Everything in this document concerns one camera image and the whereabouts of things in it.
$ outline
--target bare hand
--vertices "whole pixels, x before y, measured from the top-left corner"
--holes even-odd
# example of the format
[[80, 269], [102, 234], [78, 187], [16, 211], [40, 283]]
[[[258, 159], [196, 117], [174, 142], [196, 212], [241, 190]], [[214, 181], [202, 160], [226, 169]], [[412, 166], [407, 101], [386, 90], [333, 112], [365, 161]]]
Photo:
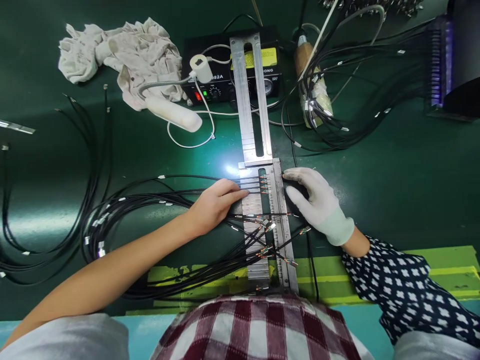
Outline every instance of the bare hand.
[[195, 237], [205, 235], [227, 216], [230, 206], [249, 194], [233, 181], [221, 179], [206, 189], [184, 214]]

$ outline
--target plaid shirt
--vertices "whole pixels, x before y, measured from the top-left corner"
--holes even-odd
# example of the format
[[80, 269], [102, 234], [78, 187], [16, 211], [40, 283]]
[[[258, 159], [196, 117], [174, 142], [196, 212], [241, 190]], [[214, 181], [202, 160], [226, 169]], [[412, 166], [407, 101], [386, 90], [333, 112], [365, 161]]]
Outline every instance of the plaid shirt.
[[296, 296], [225, 296], [179, 315], [152, 360], [360, 360], [340, 312]]

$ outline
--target person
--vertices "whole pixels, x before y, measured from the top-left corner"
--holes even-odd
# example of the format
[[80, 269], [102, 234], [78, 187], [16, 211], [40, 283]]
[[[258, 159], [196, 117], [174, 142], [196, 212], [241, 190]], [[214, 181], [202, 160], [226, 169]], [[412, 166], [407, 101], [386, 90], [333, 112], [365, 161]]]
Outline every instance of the person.
[[[358, 295], [379, 304], [396, 359], [480, 359], [479, 317], [429, 279], [421, 256], [363, 235], [328, 182], [309, 168], [284, 172], [305, 186], [286, 193], [333, 246]], [[128, 331], [95, 313], [122, 295], [160, 259], [207, 234], [248, 195], [222, 179], [156, 231], [85, 266], [55, 288], [12, 332], [0, 359], [128, 359]], [[372, 359], [342, 315], [293, 295], [221, 296], [178, 315], [152, 359]]]

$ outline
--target green workbench mat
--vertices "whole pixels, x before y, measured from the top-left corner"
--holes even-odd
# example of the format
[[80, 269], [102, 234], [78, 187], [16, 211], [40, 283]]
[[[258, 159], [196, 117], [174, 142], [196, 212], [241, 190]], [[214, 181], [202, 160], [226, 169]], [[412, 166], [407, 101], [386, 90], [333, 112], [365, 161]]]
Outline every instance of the green workbench mat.
[[[430, 278], [450, 292], [458, 300], [480, 299], [480, 266], [473, 246], [454, 246], [433, 249], [405, 251], [407, 254], [425, 257], [430, 265]], [[340, 256], [315, 257], [320, 301], [329, 306], [367, 304], [353, 289]], [[300, 296], [313, 301], [315, 285], [310, 259], [297, 259], [296, 268]], [[172, 276], [185, 274], [203, 265], [184, 266], [178, 269], [156, 266], [148, 274], [149, 281], [160, 281]], [[219, 280], [199, 288], [186, 291], [176, 301], [157, 300], [154, 309], [128, 311], [127, 315], [175, 314], [198, 306], [203, 300], [221, 295], [244, 292], [248, 288], [247, 269], [240, 269]]]

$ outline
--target sleeve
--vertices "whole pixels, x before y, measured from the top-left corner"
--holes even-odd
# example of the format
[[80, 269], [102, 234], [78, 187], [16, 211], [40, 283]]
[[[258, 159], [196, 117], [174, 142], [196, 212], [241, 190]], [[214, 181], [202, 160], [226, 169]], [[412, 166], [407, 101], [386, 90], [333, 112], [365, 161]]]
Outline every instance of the sleeve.
[[11, 343], [0, 360], [128, 360], [128, 335], [106, 314], [63, 317]]
[[380, 324], [393, 345], [402, 335], [420, 331], [480, 348], [480, 318], [429, 278], [425, 258], [367, 238], [370, 251], [365, 256], [345, 253], [342, 262], [358, 296], [380, 306]]

